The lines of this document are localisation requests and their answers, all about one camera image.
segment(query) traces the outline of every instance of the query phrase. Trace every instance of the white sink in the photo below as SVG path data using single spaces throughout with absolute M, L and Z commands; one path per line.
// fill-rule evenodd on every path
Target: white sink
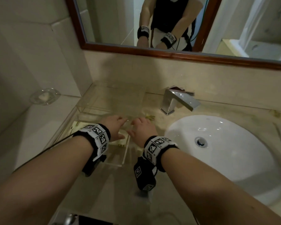
M 281 198 L 280 164 L 259 139 L 239 125 L 219 117 L 194 115 L 173 123 L 165 136 L 263 204 Z

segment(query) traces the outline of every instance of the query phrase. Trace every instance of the chrome faucet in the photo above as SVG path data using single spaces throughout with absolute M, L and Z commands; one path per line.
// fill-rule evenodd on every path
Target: chrome faucet
M 186 92 L 179 87 L 172 86 L 165 90 L 160 109 L 163 113 L 165 113 L 165 115 L 170 115 L 174 113 L 178 101 L 187 109 L 193 111 L 200 105 L 200 102 L 196 100 L 193 95 L 194 93 Z

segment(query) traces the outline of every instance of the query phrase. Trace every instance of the black tank top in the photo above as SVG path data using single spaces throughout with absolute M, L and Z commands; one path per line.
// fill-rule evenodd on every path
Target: black tank top
M 178 21 L 182 18 L 188 0 L 157 0 L 151 24 L 151 30 L 157 28 L 164 33 L 171 32 Z

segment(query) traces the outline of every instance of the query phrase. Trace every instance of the hand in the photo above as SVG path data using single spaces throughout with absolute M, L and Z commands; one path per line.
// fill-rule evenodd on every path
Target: hand
M 158 136 L 155 125 L 144 117 L 134 119 L 131 124 L 134 126 L 134 129 L 127 131 L 127 133 L 141 148 L 144 147 L 149 137 Z
M 158 44 L 156 47 L 156 49 L 161 49 L 161 50 L 167 50 L 167 45 L 165 45 L 164 42 L 161 42 L 160 44 Z
M 127 120 L 127 118 L 122 118 L 119 115 L 113 115 L 102 119 L 99 124 L 103 124 L 108 128 L 111 135 L 110 142 L 113 142 L 125 139 L 125 136 L 119 134 L 119 131 L 120 127 L 123 126 Z
M 136 46 L 140 48 L 149 48 L 149 39 L 146 36 L 141 36 L 138 39 L 138 43 Z

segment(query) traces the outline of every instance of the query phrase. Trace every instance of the mirror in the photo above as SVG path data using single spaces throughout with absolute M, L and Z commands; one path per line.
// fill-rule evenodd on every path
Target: mirror
M 281 63 L 281 0 L 73 0 L 73 3 L 86 43 Z

